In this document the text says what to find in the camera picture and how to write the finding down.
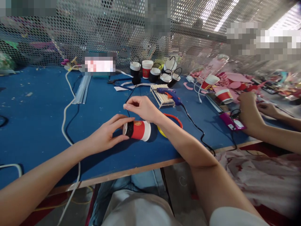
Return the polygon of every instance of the jeans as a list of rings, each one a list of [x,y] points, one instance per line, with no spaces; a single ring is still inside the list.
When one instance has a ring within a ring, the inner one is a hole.
[[[154,194],[168,201],[168,194],[160,169],[104,182],[100,185],[89,226],[100,226],[102,224],[112,194],[123,189]]]

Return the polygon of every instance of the glue gun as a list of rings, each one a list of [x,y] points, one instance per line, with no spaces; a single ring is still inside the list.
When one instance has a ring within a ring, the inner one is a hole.
[[[176,106],[183,105],[182,100],[177,97],[176,91],[174,89],[170,88],[157,88],[154,89],[160,94],[166,94],[168,98],[172,98],[172,100],[175,102]]]

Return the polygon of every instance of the metal mesh ceiling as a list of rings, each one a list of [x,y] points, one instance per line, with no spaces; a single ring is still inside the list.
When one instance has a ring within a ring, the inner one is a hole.
[[[227,22],[274,24],[293,6],[286,0],[171,0],[171,35],[147,36],[144,0],[58,0],[55,17],[1,17],[0,50],[24,65],[59,66],[87,51],[117,53],[116,68],[129,71],[131,57],[163,63],[176,56],[183,72],[223,52]],[[294,27],[300,17],[291,16]],[[266,62],[231,56],[251,73]]]

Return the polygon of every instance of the table edge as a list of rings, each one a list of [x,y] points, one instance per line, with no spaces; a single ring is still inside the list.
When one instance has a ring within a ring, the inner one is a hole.
[[[242,143],[242,144],[238,144],[237,146],[240,148],[240,147],[249,146],[249,145],[260,143],[260,142],[262,142],[262,141],[260,141],[260,140],[248,141],[248,142],[245,142],[245,143]],[[228,146],[228,147],[225,147],[225,148],[216,149],[215,152],[216,153],[225,152],[225,151],[231,150],[233,148],[234,148],[234,146]],[[102,182],[115,180],[115,179],[118,179],[118,178],[121,178],[121,177],[125,177],[125,176],[129,176],[129,175],[133,175],[133,174],[146,172],[146,171],[149,171],[149,170],[154,170],[154,169],[174,165],[174,164],[181,163],[181,162],[184,162],[184,161],[185,160],[183,158],[177,158],[177,159],[172,159],[172,160],[168,160],[168,161],[164,161],[164,162],[154,163],[154,164],[146,165],[146,166],[142,166],[142,167],[136,167],[136,168],[133,168],[133,169],[124,170],[124,171],[108,174],[108,175],[101,176],[101,177],[96,177],[96,178],[92,178],[92,179],[88,179],[88,180],[83,180],[79,183],[77,188],[83,188],[83,187],[99,184],[99,183],[102,183]],[[50,195],[60,194],[60,193],[67,192],[67,191],[72,191],[74,189],[74,187],[75,187],[75,183],[55,187],[50,191],[50,193],[48,195],[50,196]]]

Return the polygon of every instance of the black tape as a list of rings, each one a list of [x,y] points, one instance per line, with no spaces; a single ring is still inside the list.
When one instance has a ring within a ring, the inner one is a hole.
[[[126,130],[126,133],[125,135],[128,136],[129,138],[132,137],[133,135],[133,132],[134,132],[134,122],[128,122],[128,128]]]

